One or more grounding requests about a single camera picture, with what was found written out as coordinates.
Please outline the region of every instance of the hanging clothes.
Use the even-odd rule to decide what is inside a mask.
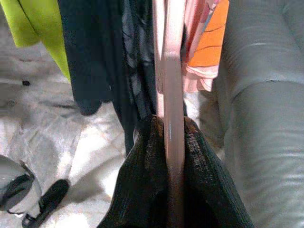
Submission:
[[[194,1],[196,8],[190,2],[193,1],[187,2],[185,19],[188,49],[183,62],[184,91],[211,91],[218,75],[229,1]]]
[[[117,178],[111,206],[98,228],[165,228],[168,171],[164,126],[148,116]],[[197,125],[185,117],[185,227],[253,228],[221,161]]]
[[[56,0],[0,0],[15,45],[42,42],[65,77],[70,79]]]

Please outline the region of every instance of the lime green fabric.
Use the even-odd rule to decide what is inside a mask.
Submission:
[[[70,80],[57,0],[0,0],[17,47],[41,41]]]

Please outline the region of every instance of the orange fabric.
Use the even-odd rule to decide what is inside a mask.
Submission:
[[[228,8],[228,0],[221,0],[215,8],[194,56],[188,63],[190,67],[209,67],[219,64]]]

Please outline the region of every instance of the clothes hanger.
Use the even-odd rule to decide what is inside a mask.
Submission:
[[[186,0],[153,1],[156,82],[159,89],[163,84],[164,94],[164,138],[169,173],[168,227],[174,228],[184,226],[185,143],[180,48],[185,6]]]

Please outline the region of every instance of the gray sofa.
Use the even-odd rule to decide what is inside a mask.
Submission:
[[[304,0],[230,0],[216,90],[256,227],[304,227]]]

